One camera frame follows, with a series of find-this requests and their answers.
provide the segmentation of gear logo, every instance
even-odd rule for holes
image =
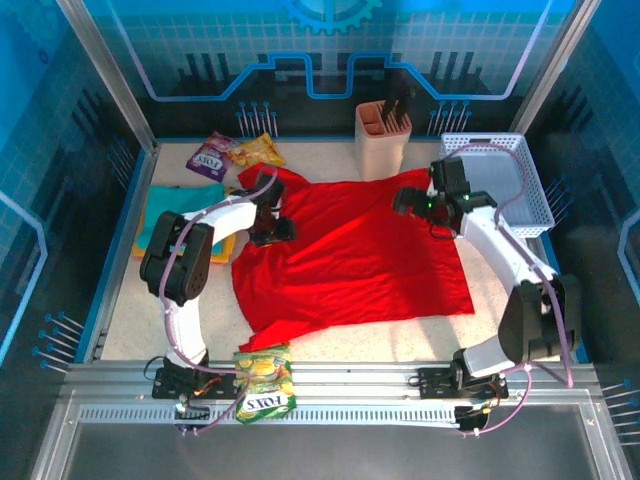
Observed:
[[[280,0],[291,20],[300,28],[311,27],[315,34],[347,33],[349,27],[360,28],[363,19],[371,19],[371,11],[381,7],[381,0]]]

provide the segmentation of table surface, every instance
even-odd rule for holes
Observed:
[[[195,143],[166,143],[153,175],[153,185],[204,186],[212,180],[185,168],[199,147]],[[286,168],[312,182],[360,180],[353,142],[278,142]],[[402,171],[425,168],[438,158],[439,144],[410,142]],[[238,167],[225,184],[239,186]],[[238,235],[234,258],[246,244]],[[333,327],[291,343],[295,361],[390,362],[450,360],[454,351],[480,343],[497,332],[507,295],[493,270],[465,240],[456,240],[475,308],[474,315],[416,318],[394,322]],[[130,258],[116,302],[103,360],[145,360],[167,348],[160,308],[138,276],[139,260]],[[200,298],[202,332],[211,359],[232,358],[252,332],[236,300],[230,265],[211,265],[207,288]]]

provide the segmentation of white basket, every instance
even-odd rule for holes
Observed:
[[[460,152],[471,191],[486,191],[498,205],[520,191],[524,175],[517,162],[503,151],[482,143],[506,147],[522,159],[527,169],[527,192],[504,210],[504,218],[520,238],[536,238],[554,226],[553,215],[540,183],[531,152],[519,133],[446,133],[440,142],[440,158],[469,143],[477,147]]]

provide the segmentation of snack bag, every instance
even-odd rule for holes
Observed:
[[[288,345],[234,355],[236,368],[253,375],[245,398],[236,407],[236,420],[249,424],[263,418],[282,418],[296,408]],[[244,388],[247,379],[238,376]]]
[[[257,163],[275,167],[282,167],[286,164],[268,133],[263,133],[254,140],[232,148],[229,150],[229,157],[234,163],[244,168],[253,167]]]
[[[213,132],[189,159],[187,168],[212,180],[222,182],[224,174],[231,164],[226,152],[237,146],[238,142],[233,138]]]

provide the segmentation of teal towel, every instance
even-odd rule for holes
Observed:
[[[176,213],[195,212],[224,200],[225,187],[221,184],[201,188],[184,187],[151,187],[144,212],[144,225],[138,235],[136,245],[146,250],[151,234],[160,215],[167,210]],[[221,242],[211,247],[212,254],[222,253]]]

